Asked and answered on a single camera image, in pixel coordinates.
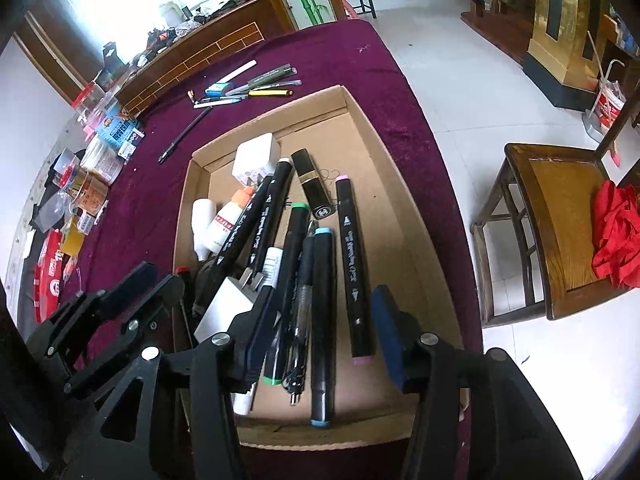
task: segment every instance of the chair seat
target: chair seat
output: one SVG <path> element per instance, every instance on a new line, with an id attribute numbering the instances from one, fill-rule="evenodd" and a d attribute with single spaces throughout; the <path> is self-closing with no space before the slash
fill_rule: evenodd
<path id="1" fill-rule="evenodd" d="M 591 268 L 591 203 L 608 179 L 594 152 L 538 144 L 507 144 L 504 151 L 536 241 L 547 317 L 567 316 L 622 293 Z"/>

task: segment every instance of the wooden platform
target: wooden platform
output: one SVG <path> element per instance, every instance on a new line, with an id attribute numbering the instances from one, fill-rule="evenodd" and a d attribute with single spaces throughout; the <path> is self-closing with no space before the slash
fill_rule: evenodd
<path id="1" fill-rule="evenodd" d="M 520 18 L 517 14 L 493 12 L 485 12 L 481 17 L 472 12 L 463 12 L 460 14 L 460 19 L 522 65 L 533 34 L 533 23 Z"/>

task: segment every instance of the white bottle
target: white bottle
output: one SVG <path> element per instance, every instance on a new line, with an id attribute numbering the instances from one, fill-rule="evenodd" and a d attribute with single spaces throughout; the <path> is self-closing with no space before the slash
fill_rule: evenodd
<path id="1" fill-rule="evenodd" d="M 209 250 L 202 243 L 202 235 L 216 217 L 216 204 L 208 198 L 199 198 L 193 203 L 191 229 L 193 230 L 193 250 L 198 261 L 203 262 L 209 256 Z"/>
<path id="2" fill-rule="evenodd" d="M 254 188 L 247 186 L 239 189 L 231 197 L 231 202 L 227 203 L 213 219 L 213 222 L 204 231 L 200 241 L 215 256 L 222 250 L 226 238 L 229 236 L 231 229 L 238 221 L 244 206 L 249 202 Z"/>

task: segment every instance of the black column base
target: black column base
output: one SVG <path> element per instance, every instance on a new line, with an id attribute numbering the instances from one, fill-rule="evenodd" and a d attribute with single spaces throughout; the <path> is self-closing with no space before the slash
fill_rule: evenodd
<path id="1" fill-rule="evenodd" d="M 556 108 L 569 108 L 569 110 L 583 112 L 591 110 L 596 101 L 595 92 L 564 86 L 528 52 L 524 57 L 522 69 Z"/>

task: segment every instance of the purple tablecloth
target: purple tablecloth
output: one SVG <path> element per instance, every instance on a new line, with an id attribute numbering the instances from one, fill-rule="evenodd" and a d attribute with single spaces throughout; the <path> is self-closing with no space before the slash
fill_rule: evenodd
<path id="1" fill-rule="evenodd" d="M 193 110 L 186 91 L 202 94 L 205 87 L 252 59 L 257 66 L 239 80 L 291 63 L 303 81 L 295 87 L 295 97 L 336 84 L 349 89 L 380 134 L 420 210 L 449 284 L 465 347 L 481 351 L 474 272 L 447 170 L 404 75 L 376 31 L 362 20 L 311 27 L 246 48 L 193 75 L 147 110 L 142 117 L 145 139 L 111 187 L 105 215 L 82 248 L 78 269 L 83 290 L 110 288 L 142 260 L 155 263 L 160 276 L 172 272 L 178 208 L 191 153 L 284 101 L 257 98 L 212 110 L 163 165 L 158 156 L 200 112 Z M 63 297 L 78 288 L 74 275 Z M 102 327 L 89 356 L 115 331 L 115 325 Z"/>

